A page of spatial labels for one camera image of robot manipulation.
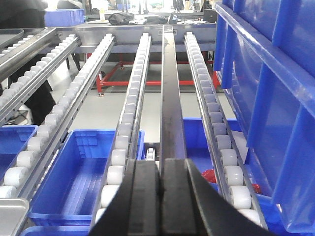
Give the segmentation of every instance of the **blue storage bin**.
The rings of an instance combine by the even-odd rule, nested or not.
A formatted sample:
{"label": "blue storage bin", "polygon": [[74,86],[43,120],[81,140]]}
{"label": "blue storage bin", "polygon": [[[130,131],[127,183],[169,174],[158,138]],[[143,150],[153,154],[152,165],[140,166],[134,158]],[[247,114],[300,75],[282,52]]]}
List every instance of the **blue storage bin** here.
{"label": "blue storage bin", "polygon": [[27,141],[37,130],[36,125],[14,125],[0,128],[0,179],[15,163],[16,156],[24,150]]}
{"label": "blue storage bin", "polygon": [[87,236],[89,226],[30,227],[21,236]]}
{"label": "blue storage bin", "polygon": [[[37,191],[29,218],[38,226],[90,225],[115,130],[72,131]],[[140,131],[137,159],[144,159]]]}
{"label": "blue storage bin", "polygon": [[315,1],[223,0],[214,70],[246,164],[291,233],[315,233]]}
{"label": "blue storage bin", "polygon": [[84,23],[83,9],[46,11],[46,27],[67,27]]}

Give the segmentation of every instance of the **plastic roller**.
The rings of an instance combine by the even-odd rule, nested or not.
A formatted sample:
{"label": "plastic roller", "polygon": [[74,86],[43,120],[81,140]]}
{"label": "plastic roller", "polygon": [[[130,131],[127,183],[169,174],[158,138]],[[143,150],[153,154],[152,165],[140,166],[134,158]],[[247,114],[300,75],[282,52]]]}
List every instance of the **plastic roller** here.
{"label": "plastic roller", "polygon": [[220,150],[223,166],[237,166],[237,154],[234,149]]}
{"label": "plastic roller", "polygon": [[107,208],[115,197],[119,185],[105,185],[102,189],[101,204],[103,208]]}
{"label": "plastic roller", "polygon": [[114,149],[112,151],[111,164],[113,166],[124,166],[126,164],[126,150]]}
{"label": "plastic roller", "polygon": [[224,123],[213,123],[212,128],[215,135],[227,134],[226,125]]}
{"label": "plastic roller", "polygon": [[250,190],[246,186],[230,186],[232,204],[236,209],[250,209],[252,198]]}
{"label": "plastic roller", "polygon": [[231,148],[231,138],[228,135],[217,135],[216,141],[219,150]]}
{"label": "plastic roller", "polygon": [[124,166],[110,166],[107,171],[107,184],[120,185],[124,177]]}
{"label": "plastic roller", "polygon": [[225,166],[224,173],[229,186],[243,185],[243,171],[239,166]]}
{"label": "plastic roller", "polygon": [[4,175],[4,184],[18,188],[25,180],[29,173],[28,168],[12,167],[9,168]]}
{"label": "plastic roller", "polygon": [[0,186],[0,198],[14,198],[16,196],[16,187]]}

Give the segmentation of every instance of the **roller conveyor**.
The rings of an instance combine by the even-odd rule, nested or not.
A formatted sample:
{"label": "roller conveyor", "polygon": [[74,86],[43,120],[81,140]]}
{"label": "roller conveyor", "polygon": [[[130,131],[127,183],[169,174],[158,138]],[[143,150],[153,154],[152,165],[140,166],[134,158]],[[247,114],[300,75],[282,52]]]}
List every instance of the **roller conveyor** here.
{"label": "roller conveyor", "polygon": [[[19,153],[18,158],[25,155],[23,157],[27,157],[28,160],[34,159],[34,161],[26,161],[26,164],[23,162],[24,166],[22,167],[28,168],[28,170],[22,173],[24,178],[19,179],[17,186],[14,186],[15,183],[12,184],[12,187],[16,187],[17,191],[16,194],[12,193],[11,197],[32,200],[46,168],[65,138],[87,92],[99,74],[101,66],[111,52],[126,47],[126,44],[120,44],[121,38],[117,37],[115,32],[111,30],[109,30],[110,34],[106,32],[107,34],[102,35],[103,38],[96,47],[94,45],[89,46],[88,42],[84,41],[80,35],[71,34],[72,31],[75,29],[65,29],[60,36],[64,39],[63,42],[43,58],[43,63],[39,63],[33,69],[31,68],[31,73],[20,79],[21,82],[18,83],[22,83],[22,81],[26,83],[21,85],[15,94],[12,93],[11,101],[13,103],[7,106],[9,104],[9,100],[7,100],[3,103],[3,108],[0,107],[3,109],[0,116],[1,125],[3,125],[5,119],[8,119],[14,109],[19,107],[18,104],[23,103],[70,53],[73,51],[86,52],[95,48],[92,56],[86,61],[51,114],[46,117],[44,124],[39,126],[37,134],[29,140],[27,150]],[[267,226],[259,203],[202,59],[198,36],[195,37],[193,28],[183,27],[177,29],[177,32],[171,26],[164,26],[159,40],[156,37],[153,39],[152,35],[156,36],[157,32],[153,32],[151,29],[142,34],[140,38],[124,107],[101,180],[102,188],[95,197],[96,204],[92,213],[90,235],[216,236],[253,235],[253,233],[255,235],[268,235],[268,232],[264,230],[267,229]],[[37,36],[30,37],[27,43],[32,43],[35,38]],[[203,41],[201,44],[203,48],[210,49],[213,43],[209,42],[207,45],[206,41]],[[21,43],[16,46],[18,49],[24,45]],[[158,51],[158,47],[162,52],[162,113],[159,159],[161,175],[159,175],[154,162],[154,150],[150,150],[152,161],[136,160],[149,55],[152,48],[154,51]],[[188,54],[207,143],[219,183],[219,193],[227,202],[239,209],[239,212],[209,186],[193,162],[187,159],[176,48],[186,50]],[[34,49],[36,53],[40,50],[43,48]],[[225,146],[226,140],[229,141],[229,146]],[[235,151],[237,161],[234,165],[224,164],[226,151],[223,150],[227,149]],[[15,167],[20,167],[17,162],[13,163],[11,168]],[[241,181],[239,180],[240,175],[234,178],[234,169],[239,169],[238,167],[241,169]],[[1,185],[10,186],[8,183],[5,179],[1,180]],[[231,196],[231,189],[235,186],[248,190],[250,206],[237,206],[235,204],[237,199]],[[247,215],[246,210],[258,214],[258,220],[252,218],[258,226],[242,215]],[[23,226],[23,220],[19,222],[18,227]],[[19,232],[20,229],[15,231],[14,235],[18,235]]]}

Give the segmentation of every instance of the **red metal frame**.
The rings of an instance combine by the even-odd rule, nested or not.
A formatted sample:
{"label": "red metal frame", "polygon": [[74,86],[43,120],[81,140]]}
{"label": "red metal frame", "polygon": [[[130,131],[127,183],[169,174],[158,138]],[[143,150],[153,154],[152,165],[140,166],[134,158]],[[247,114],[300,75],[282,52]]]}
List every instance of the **red metal frame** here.
{"label": "red metal frame", "polygon": [[[202,52],[204,58],[206,58],[206,52]],[[123,68],[124,65],[133,65],[132,61],[124,61],[123,60],[123,54],[119,54],[119,62],[112,68],[112,70],[107,73],[103,78],[100,78],[97,76],[96,78],[96,87],[97,92],[99,94],[102,94],[102,87],[103,86],[128,86],[129,81],[109,81],[109,79],[115,74],[115,72],[119,68]],[[206,64],[213,64],[212,60],[205,59]],[[177,64],[188,64],[188,61],[178,61]],[[161,61],[151,61],[150,65],[161,65]],[[192,80],[180,80],[180,85],[193,85]],[[161,81],[147,81],[146,85],[148,86],[160,86]]]}

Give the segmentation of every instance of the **black bag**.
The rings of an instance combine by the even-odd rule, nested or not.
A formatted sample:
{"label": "black bag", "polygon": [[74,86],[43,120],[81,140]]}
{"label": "black bag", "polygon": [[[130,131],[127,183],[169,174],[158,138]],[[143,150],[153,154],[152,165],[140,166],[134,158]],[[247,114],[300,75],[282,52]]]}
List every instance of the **black bag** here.
{"label": "black bag", "polygon": [[132,21],[133,19],[134,14],[130,12],[114,13],[108,17],[109,23],[114,26],[128,25],[129,21]]}

